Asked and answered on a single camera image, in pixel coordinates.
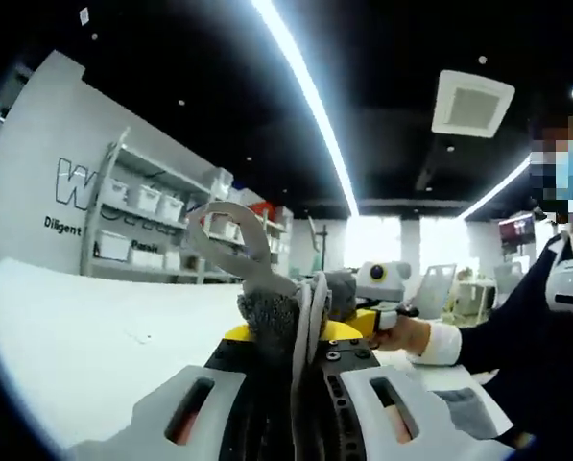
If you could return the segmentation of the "person's right hand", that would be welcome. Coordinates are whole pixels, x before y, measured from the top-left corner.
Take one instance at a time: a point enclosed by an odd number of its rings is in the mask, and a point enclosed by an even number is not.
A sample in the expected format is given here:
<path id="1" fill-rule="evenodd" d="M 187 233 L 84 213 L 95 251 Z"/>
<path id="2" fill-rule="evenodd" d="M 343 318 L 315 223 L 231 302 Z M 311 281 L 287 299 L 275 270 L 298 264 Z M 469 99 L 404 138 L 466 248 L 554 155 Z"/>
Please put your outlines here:
<path id="1" fill-rule="evenodd" d="M 397 316 L 395 325 L 378 330 L 371 338 L 371 345 L 382 351 L 404 350 L 422 355 L 429 344 L 431 325 L 415 318 Z"/>

